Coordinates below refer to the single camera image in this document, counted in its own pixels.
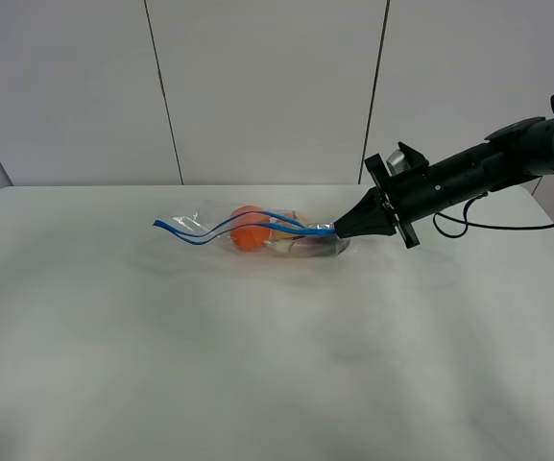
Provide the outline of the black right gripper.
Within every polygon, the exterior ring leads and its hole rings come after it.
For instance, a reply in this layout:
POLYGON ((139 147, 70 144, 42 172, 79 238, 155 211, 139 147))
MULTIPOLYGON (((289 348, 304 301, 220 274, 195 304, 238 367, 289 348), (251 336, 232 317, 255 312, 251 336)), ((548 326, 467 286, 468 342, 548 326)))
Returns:
POLYGON ((397 149, 407 156, 410 167, 395 177, 390 175, 386 160, 380 154, 364 160, 375 188, 369 189, 350 211, 334 222, 333 228, 339 238, 392 236, 397 229, 407 249, 420 244, 412 225, 413 206, 408 196, 417 182, 425 178, 430 163, 422 153, 401 141, 397 149))

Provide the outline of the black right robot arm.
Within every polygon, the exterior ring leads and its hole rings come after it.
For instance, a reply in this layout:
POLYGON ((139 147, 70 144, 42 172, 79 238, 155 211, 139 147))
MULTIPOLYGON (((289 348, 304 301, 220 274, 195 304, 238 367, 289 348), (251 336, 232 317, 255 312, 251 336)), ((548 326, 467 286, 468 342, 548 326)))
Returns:
MULTIPOLYGON (((554 114, 554 95, 550 98, 554 114)), ((444 209, 505 188, 554 175, 554 116, 532 117, 504 127, 437 163, 399 143, 388 157, 364 161, 374 186, 334 224, 340 238, 400 234, 407 248, 418 246, 413 225, 444 209)))

